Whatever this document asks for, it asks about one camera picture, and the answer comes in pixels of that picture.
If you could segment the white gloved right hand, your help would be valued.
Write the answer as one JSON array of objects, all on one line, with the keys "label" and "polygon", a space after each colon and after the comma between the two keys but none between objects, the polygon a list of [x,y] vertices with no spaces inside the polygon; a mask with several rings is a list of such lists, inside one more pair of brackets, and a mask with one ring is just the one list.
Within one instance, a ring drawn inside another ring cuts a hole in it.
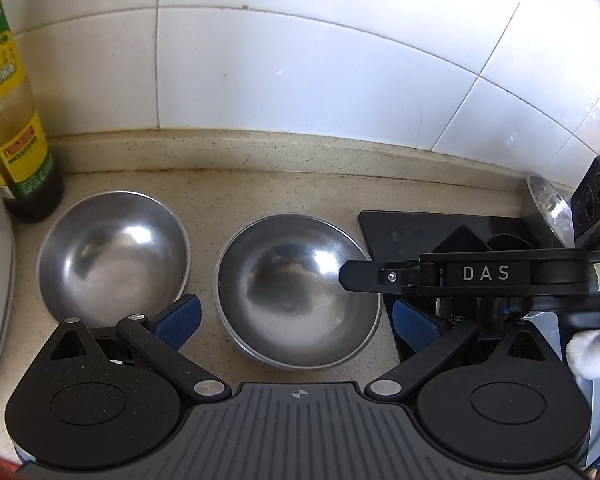
[{"label": "white gloved right hand", "polygon": [[600,379],[600,330],[576,333],[567,344],[570,370],[585,379]]}]

